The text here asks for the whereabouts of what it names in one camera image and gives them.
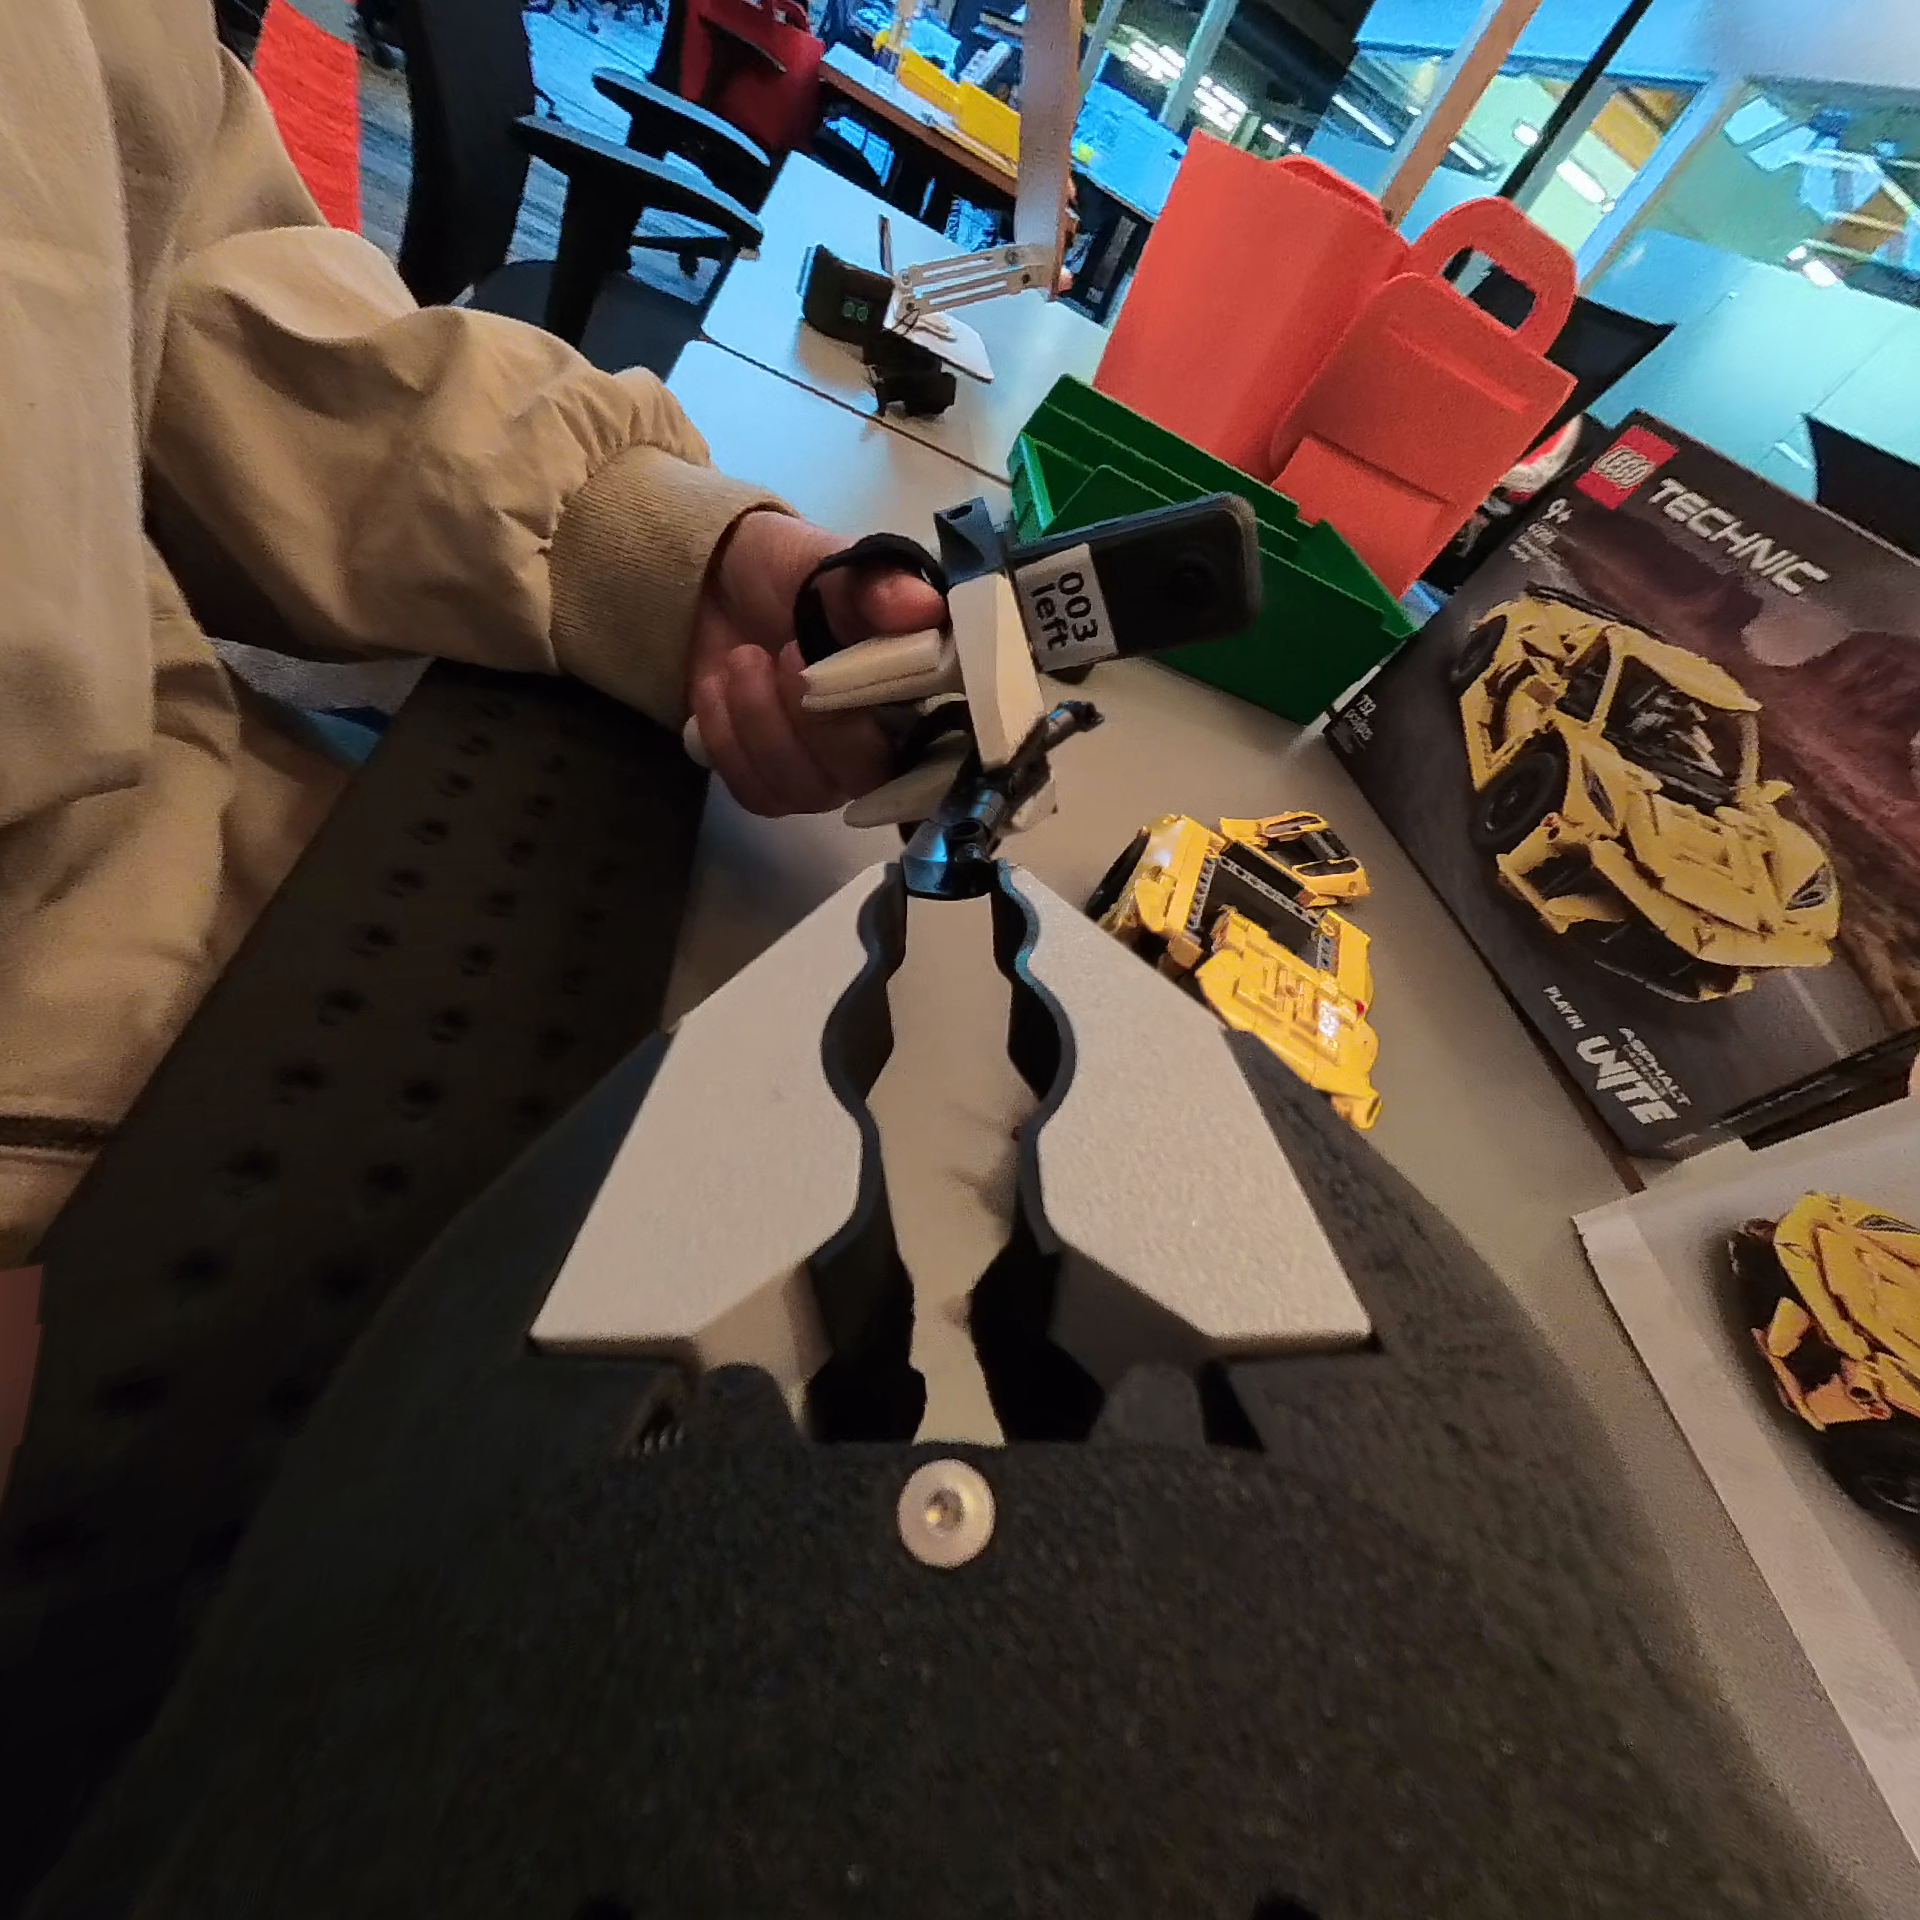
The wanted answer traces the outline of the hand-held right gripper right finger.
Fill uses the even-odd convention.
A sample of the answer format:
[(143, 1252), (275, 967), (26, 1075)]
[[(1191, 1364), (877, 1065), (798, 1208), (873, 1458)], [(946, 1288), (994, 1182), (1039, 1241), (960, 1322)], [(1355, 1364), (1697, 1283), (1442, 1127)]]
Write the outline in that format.
[(994, 1260), (994, 1387), (1069, 1364), (1359, 1351), (1373, 1324), (1231, 1033), (1037, 875), (1001, 862), (1007, 1054), (1035, 1098)]

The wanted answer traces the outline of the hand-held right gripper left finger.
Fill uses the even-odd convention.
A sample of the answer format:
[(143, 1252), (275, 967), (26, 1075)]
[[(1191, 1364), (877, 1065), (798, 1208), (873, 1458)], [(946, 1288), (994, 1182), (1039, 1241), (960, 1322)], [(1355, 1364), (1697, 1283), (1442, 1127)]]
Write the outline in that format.
[(663, 1039), (529, 1328), (545, 1353), (749, 1364), (907, 1402), (907, 1275), (871, 1092), (894, 1057), (897, 865), (869, 866)]

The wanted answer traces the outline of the small dark brick assembly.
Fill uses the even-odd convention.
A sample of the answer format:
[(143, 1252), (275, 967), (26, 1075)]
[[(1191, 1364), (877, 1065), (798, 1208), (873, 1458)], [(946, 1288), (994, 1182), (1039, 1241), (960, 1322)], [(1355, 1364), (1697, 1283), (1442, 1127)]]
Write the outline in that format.
[(995, 873), (1001, 847), (1015, 836), (982, 832), (981, 790), (984, 783), (1022, 783), (1039, 776), (1051, 776), (1054, 783), (1051, 755), (1064, 742), (1101, 726), (1103, 713), (1093, 702), (1061, 702), (1046, 712), (1007, 766), (984, 771), (976, 756), (968, 707), (961, 700), (946, 700), (915, 718), (903, 737), (895, 769), (904, 779), (897, 830), (907, 894), (928, 902), (982, 897)]

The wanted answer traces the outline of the person's left forearm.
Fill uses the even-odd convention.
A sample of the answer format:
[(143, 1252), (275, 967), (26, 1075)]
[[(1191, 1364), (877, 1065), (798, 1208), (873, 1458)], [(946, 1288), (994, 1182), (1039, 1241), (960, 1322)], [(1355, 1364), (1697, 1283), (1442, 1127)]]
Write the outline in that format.
[(562, 674), (669, 728), (738, 526), (793, 519), (651, 375), (489, 314), (241, 278), (178, 286), (147, 507), (217, 639)]

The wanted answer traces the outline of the grey desk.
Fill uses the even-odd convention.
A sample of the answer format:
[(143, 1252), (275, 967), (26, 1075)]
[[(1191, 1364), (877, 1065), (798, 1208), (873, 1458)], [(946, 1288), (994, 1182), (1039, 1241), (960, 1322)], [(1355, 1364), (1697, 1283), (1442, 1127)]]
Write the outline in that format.
[[(755, 259), (726, 275), (671, 391), (714, 460), (785, 495), (839, 535), (904, 528), (986, 482), (1054, 377), (1093, 370), (1093, 324), (1032, 296), (982, 308), (995, 380), (954, 420), (907, 433), (853, 408), (862, 366), (803, 338), (799, 275), (810, 246), (873, 256), (883, 204), (790, 155), (762, 204)], [(1142, 818), (1189, 806), (1322, 809), (1351, 835), (1375, 886), (1383, 986), (1383, 1118), (1371, 1145), (1495, 1268), (1567, 1364), (1616, 1449), (1606, 1486), (1653, 1524), (1701, 1636), (1767, 1776), (1815, 1854), (1874, 1916), (1915, 1916), (1915, 1858), (1746, 1555), (1688, 1442), (1647, 1380), (1592, 1280), (1574, 1215), (1624, 1199), (1598, 1126), (1408, 865), (1318, 734), (1154, 663), (1094, 678), (1110, 726), (1062, 769), (1062, 816), (1024, 858), (1066, 894), (1099, 875)]]

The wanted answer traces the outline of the white articulated desk lamp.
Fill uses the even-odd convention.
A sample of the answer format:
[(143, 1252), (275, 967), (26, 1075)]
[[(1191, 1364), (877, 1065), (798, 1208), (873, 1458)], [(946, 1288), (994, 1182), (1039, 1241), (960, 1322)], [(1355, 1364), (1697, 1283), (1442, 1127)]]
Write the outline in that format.
[(1079, 42), (1083, 7), (1032, 2), (1022, 26), (1022, 115), (1015, 162), (1013, 239), (971, 255), (895, 267), (895, 302), (881, 336), (863, 343), (862, 361), (879, 415), (933, 419), (954, 400), (954, 377), (991, 382), (991, 359), (977, 331), (960, 322), (965, 307), (1064, 286), (1072, 240), (1072, 127), (1080, 105)]

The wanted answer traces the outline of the green plastic bin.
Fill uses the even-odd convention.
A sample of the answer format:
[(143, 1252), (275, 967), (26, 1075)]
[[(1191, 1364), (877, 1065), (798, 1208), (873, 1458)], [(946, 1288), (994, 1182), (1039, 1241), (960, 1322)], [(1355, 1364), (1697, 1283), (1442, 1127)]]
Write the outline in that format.
[(1024, 420), (1007, 471), (1022, 539), (1216, 491), (1245, 498), (1257, 518), (1259, 620), (1159, 662), (1299, 728), (1336, 707), (1411, 631), (1399, 600), (1331, 523), (1075, 375), (1055, 377)]

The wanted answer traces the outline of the yellow toy brick car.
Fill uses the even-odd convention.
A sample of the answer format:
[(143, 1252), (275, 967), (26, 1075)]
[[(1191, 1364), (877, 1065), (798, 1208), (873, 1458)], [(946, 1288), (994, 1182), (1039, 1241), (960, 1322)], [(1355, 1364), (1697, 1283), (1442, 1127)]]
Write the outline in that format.
[(1086, 915), (1226, 1030), (1259, 1041), (1357, 1132), (1375, 1127), (1371, 882), (1326, 816), (1145, 824)]

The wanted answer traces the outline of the small black display device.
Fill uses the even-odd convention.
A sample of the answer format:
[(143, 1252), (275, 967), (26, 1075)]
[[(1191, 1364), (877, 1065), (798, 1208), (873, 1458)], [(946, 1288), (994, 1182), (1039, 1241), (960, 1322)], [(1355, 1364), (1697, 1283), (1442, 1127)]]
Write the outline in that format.
[(863, 346), (881, 336), (894, 302), (894, 275), (857, 266), (823, 246), (803, 251), (799, 319), (824, 338), (840, 346)]

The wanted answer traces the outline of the black perforated panel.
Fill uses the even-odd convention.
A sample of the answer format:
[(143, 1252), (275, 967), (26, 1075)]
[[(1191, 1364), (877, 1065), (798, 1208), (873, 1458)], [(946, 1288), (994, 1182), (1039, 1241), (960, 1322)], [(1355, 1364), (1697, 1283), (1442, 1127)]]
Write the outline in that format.
[(1, 1532), (1, 1899), (143, 1738), (309, 1411), (446, 1225), (657, 1026), (709, 776), (433, 666), (54, 1225)]

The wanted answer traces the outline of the printed instruction booklet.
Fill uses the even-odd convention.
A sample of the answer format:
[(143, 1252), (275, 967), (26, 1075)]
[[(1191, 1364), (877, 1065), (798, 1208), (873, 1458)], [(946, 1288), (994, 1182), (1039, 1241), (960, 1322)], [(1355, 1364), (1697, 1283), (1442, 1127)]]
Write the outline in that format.
[(1718, 1148), (1574, 1231), (1915, 1846), (1915, 1098)]

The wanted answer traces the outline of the yellow storage bin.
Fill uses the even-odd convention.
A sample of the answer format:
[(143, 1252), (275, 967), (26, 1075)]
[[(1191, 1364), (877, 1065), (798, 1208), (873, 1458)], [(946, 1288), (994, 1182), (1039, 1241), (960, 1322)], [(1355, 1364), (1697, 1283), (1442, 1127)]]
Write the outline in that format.
[(1022, 115), (986, 90), (954, 80), (934, 62), (881, 42), (877, 50), (894, 65), (897, 84), (928, 108), (946, 115), (950, 128), (971, 147), (1005, 162), (1018, 159)]

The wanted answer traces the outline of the black toy set box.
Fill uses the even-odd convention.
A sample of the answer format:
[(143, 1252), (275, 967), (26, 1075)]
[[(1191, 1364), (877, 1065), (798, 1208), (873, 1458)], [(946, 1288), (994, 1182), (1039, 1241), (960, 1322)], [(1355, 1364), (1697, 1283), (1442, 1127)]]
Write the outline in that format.
[(1637, 411), (1327, 721), (1632, 1156), (1915, 1091), (1915, 555)]

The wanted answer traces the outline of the red chair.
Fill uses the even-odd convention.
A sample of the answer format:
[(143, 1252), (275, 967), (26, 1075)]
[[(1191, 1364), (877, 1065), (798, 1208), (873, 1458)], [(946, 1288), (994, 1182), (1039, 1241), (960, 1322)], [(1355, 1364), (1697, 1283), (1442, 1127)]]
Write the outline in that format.
[(653, 84), (781, 159), (818, 127), (823, 60), (802, 2), (667, 2)]

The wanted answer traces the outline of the black office chair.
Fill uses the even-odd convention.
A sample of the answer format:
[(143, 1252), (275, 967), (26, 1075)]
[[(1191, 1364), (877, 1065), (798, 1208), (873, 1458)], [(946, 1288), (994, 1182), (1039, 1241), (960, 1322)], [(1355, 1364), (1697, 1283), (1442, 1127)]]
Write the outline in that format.
[(753, 256), (768, 155), (728, 122), (616, 71), (591, 84), (627, 115), (623, 140), (537, 112), (521, 6), (399, 2), (410, 190), (399, 278), (419, 304), (538, 324), (603, 370), (667, 375), (711, 296), (632, 278), (632, 251)]

